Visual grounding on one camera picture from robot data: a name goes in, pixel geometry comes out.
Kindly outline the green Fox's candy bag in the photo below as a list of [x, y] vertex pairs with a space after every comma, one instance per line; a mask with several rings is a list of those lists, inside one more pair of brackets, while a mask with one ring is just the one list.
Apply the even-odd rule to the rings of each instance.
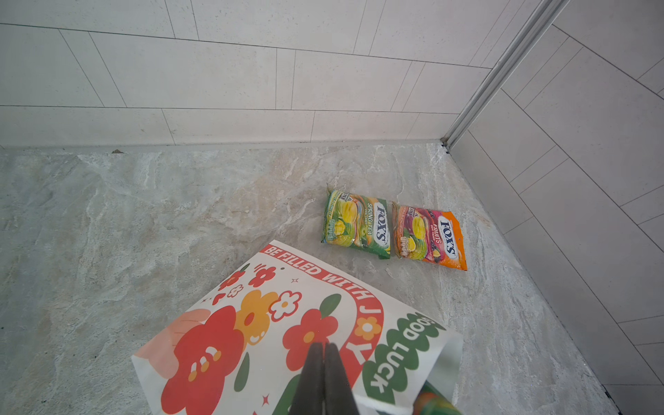
[[390, 212], [385, 199], [328, 189], [322, 242], [391, 258]]

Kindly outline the green snack packets in bag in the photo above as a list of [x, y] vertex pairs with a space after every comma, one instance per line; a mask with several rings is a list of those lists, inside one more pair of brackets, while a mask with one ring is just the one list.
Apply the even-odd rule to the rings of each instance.
[[461, 412], [427, 381], [414, 401], [413, 415], [461, 415]]

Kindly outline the orange Fox's candy bag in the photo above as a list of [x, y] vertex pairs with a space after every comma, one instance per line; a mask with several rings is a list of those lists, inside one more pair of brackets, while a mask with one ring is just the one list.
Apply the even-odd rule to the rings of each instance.
[[452, 212], [394, 202], [393, 230], [398, 257], [468, 270], [463, 233]]

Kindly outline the white floral paper bag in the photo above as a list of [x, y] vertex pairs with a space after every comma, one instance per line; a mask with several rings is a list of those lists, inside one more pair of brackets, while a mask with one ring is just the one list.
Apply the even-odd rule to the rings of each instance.
[[131, 358], [155, 414], [285, 414], [311, 345], [333, 343], [362, 414], [454, 394], [463, 337], [273, 241]]

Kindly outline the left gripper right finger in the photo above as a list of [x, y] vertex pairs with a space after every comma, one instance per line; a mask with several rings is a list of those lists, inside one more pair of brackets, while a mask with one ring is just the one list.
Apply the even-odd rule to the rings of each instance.
[[324, 350], [324, 411], [327, 415], [359, 415], [337, 345]]

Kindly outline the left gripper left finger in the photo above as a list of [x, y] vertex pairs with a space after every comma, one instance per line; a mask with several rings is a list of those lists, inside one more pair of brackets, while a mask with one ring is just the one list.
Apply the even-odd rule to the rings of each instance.
[[322, 415], [324, 401], [324, 346], [311, 345], [297, 390], [290, 406], [290, 415]]

